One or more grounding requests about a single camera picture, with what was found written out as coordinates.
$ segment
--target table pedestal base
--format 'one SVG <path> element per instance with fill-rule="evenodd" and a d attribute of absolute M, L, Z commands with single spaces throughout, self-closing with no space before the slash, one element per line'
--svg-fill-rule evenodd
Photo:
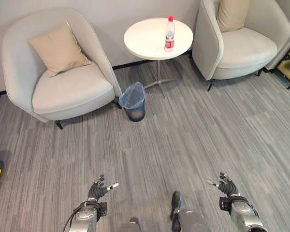
<path fill-rule="evenodd" d="M 157 78 L 156 78 L 156 81 L 154 81 L 153 83 L 145 86 L 145 89 L 147 88 L 150 88 L 152 86 L 155 86 L 155 85 L 158 85 L 164 98 L 165 99 L 168 99 L 168 93 L 166 93 L 165 91 L 163 91 L 163 88 L 162 88 L 162 83 L 164 82 L 169 82 L 169 81 L 178 81 L 178 79 L 162 79 L 160 80 L 160 60 L 157 61 Z"/>

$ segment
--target round side table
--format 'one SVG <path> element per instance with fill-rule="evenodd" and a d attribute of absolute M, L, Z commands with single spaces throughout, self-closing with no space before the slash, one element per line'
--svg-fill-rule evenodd
<path fill-rule="evenodd" d="M 186 24 L 174 20 L 174 48 L 173 51 L 166 52 L 164 45 L 167 23 L 167 18 L 146 19 L 129 27 L 124 35 L 125 45 L 132 54 L 143 59 L 157 60 L 156 81 L 145 86 L 145 89 L 158 85 L 165 99 L 168 96 L 163 91 L 161 84 L 178 79 L 160 79 L 160 60 L 171 59 L 183 54 L 190 48 L 193 40 L 191 29 Z"/>

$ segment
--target white armchair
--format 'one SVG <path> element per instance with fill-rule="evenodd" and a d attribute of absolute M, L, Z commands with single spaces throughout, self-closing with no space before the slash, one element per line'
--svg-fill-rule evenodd
<path fill-rule="evenodd" d="M 46 67 L 27 39 L 69 23 L 90 65 L 48 78 Z M 9 99 L 47 122 L 96 110 L 121 94 L 121 89 L 100 41 L 86 19 L 71 8 L 43 10 L 14 23 L 2 44 L 2 66 Z"/>
<path fill-rule="evenodd" d="M 206 80 L 231 79 L 269 63 L 290 37 L 290 23 L 275 0 L 250 0 L 242 29 L 220 32 L 218 0 L 201 0 L 192 57 Z"/>

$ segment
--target blue trash bag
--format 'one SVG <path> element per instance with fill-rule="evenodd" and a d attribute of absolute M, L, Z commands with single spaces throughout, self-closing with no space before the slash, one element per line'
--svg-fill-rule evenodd
<path fill-rule="evenodd" d="M 134 122 L 145 117 L 145 89 L 140 82 L 129 86 L 119 97 L 119 104 L 125 109 L 129 119 Z"/>

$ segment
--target beige cushion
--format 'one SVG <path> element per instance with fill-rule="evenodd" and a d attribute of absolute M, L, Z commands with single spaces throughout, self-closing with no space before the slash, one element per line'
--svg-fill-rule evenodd
<path fill-rule="evenodd" d="M 68 23 L 55 31 L 28 39 L 28 42 L 47 67 L 47 73 L 45 74 L 47 77 L 90 64 L 81 52 Z"/>
<path fill-rule="evenodd" d="M 240 29 L 244 26 L 249 10 L 249 0 L 220 0 L 217 16 L 221 32 Z"/>
<path fill-rule="evenodd" d="M 39 79 L 32 97 L 34 112 L 40 115 L 76 108 L 87 102 L 93 102 L 92 110 L 100 104 L 105 95 L 109 101 L 115 98 L 113 86 L 107 81 L 95 62 L 74 68 L 48 78 L 46 72 Z"/>

